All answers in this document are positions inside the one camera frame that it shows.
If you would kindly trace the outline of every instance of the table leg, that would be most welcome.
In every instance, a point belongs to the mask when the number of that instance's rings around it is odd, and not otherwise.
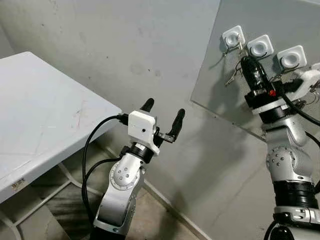
[[[82,187],[82,184],[80,182],[78,182],[77,180],[74,179],[74,177],[71,175],[71,173],[68,171],[68,169],[66,168],[66,166],[60,162],[58,164],[59,168],[61,169],[61,171],[63,172],[63,174],[70,180],[70,182],[72,184],[74,184],[75,186],[77,186],[78,188]],[[92,189],[91,187],[87,187],[86,188],[88,192],[96,194],[98,196],[102,196],[103,193],[97,190]]]
[[[15,225],[2,211],[0,211],[0,220],[11,229],[16,240],[22,240],[17,225]]]

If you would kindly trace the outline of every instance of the concrete floor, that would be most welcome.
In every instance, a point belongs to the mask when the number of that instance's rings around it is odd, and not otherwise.
[[[108,158],[97,146],[91,144],[87,165]],[[63,162],[72,176],[81,180],[81,151]],[[110,165],[97,168],[88,185],[101,192],[108,187]],[[12,220],[17,220],[41,199],[66,181],[58,167],[42,175],[31,186],[0,205],[0,209]],[[100,197],[89,194],[92,209],[96,209]],[[25,220],[19,230],[23,240],[88,240],[90,225],[82,204],[81,191],[74,185],[67,186],[46,205]],[[0,239],[14,240],[8,227],[0,223]],[[137,196],[136,213],[127,240],[197,240],[198,238],[173,217],[149,192],[142,188]]]

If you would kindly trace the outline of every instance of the floor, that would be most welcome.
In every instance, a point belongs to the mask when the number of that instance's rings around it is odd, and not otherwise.
[[[81,180],[81,151],[75,153],[63,163],[72,176]],[[91,144],[88,151],[87,165],[109,158],[96,145]],[[106,191],[111,165],[97,168],[88,186]],[[66,178],[58,167],[54,167],[31,186],[0,205],[11,219],[22,216],[41,199],[48,196],[55,188],[64,183]],[[101,197],[89,194],[92,209],[97,209]],[[90,225],[82,203],[80,189],[72,184],[58,193],[46,205],[25,220],[19,230],[23,240],[88,240]],[[14,240],[10,229],[0,223],[0,239]],[[136,213],[127,235],[127,240],[198,240],[182,223],[174,218],[149,192],[142,188],[137,196]]]

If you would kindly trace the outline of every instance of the table surface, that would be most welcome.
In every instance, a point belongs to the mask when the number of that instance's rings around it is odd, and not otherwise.
[[[81,149],[100,121],[121,112],[31,52],[0,59],[0,86],[0,203]],[[104,124],[93,139],[116,123]]]

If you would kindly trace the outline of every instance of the white table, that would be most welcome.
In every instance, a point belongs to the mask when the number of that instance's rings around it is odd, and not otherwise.
[[[21,239],[17,225],[68,184],[81,187],[61,161],[85,145],[100,121],[120,112],[31,52],[0,59],[0,203],[56,165],[68,177],[18,221],[0,212],[0,219],[17,240]],[[92,139],[116,123],[104,124]]]

